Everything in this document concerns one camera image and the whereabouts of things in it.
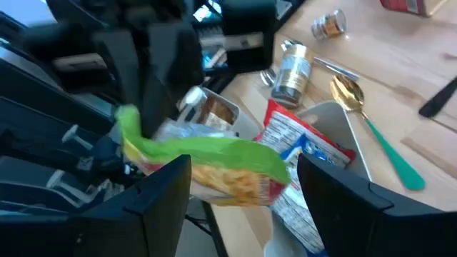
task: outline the green chip bag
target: green chip bag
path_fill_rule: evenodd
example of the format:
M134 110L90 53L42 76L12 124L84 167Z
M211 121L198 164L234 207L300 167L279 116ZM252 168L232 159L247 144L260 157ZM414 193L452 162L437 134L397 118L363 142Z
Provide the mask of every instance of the green chip bag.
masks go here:
M141 136L136 107L116 115L125 155L149 175L181 154L192 161L191 194L221 206L271 205L291 182L286 164L268 146L239 138L173 138L156 142Z

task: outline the snack bag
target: snack bag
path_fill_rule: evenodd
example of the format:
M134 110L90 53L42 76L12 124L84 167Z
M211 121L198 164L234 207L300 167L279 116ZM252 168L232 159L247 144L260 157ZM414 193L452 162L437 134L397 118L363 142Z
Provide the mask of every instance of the snack bag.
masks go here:
M355 159L356 152L337 146L314 127L272 100L268 103L264 124L265 130L257 140L281 153L292 180L270 209L303 244L310 256L326 256L301 190L297 174L298 156L301 153L313 154L344 168Z
M134 106L118 110L124 153L146 175L188 154L191 194L221 206L271 205L290 183L285 163L267 146L239 138L171 138L156 142L141 136Z
M348 161L346 161L346 164L350 163L356 157L354 150L337 146L328 137L272 99L268 101L268 108L263 124L265 129L255 140L271 147L278 153L282 153L290 148L302 134L305 134L309 140L314 142L319 148L325 149L331 155L340 156L343 154L347 156Z

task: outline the green spoon handle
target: green spoon handle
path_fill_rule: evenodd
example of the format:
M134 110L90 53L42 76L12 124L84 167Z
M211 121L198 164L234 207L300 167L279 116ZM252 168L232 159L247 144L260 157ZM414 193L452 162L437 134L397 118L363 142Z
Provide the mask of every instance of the green spoon handle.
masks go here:
M378 129L371 123L370 119L365 114L362 115L379 143L384 148L387 157L391 160L393 167L397 171L398 177L400 177L405 187L414 191L424 189L426 182L421 175L419 175L419 173L417 173L417 171L387 142L383 135L379 133Z

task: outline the wooden tabletop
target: wooden tabletop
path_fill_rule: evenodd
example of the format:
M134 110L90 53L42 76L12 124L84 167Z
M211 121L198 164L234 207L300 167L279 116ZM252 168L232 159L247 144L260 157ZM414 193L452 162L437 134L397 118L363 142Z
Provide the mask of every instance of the wooden tabletop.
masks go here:
M348 32L319 43L310 25L342 9ZM394 148L426 180L419 192L405 189L359 114L349 119L373 182L444 211L457 210L457 96L434 120L419 108L457 75L457 1L427 19L385 10L378 0L308 0L276 35L273 67L281 62L284 39L303 42L324 59L360 74L365 112ZM314 66L305 108L331 99L333 74ZM237 76L222 93L261 126L270 89L258 74ZM230 256L263 256L271 238L266 207L213 207Z

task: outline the gold spoon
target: gold spoon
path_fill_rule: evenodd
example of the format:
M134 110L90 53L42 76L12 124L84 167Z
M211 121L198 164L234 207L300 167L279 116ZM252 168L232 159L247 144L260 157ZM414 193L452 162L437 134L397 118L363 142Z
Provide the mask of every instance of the gold spoon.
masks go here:
M383 147L405 187L410 190L424 189L426 182L421 175L398 154L363 112L363 92L358 84L346 76L336 75L331 79L330 90L335 101L339 102L345 110L356 111L362 114L363 119Z

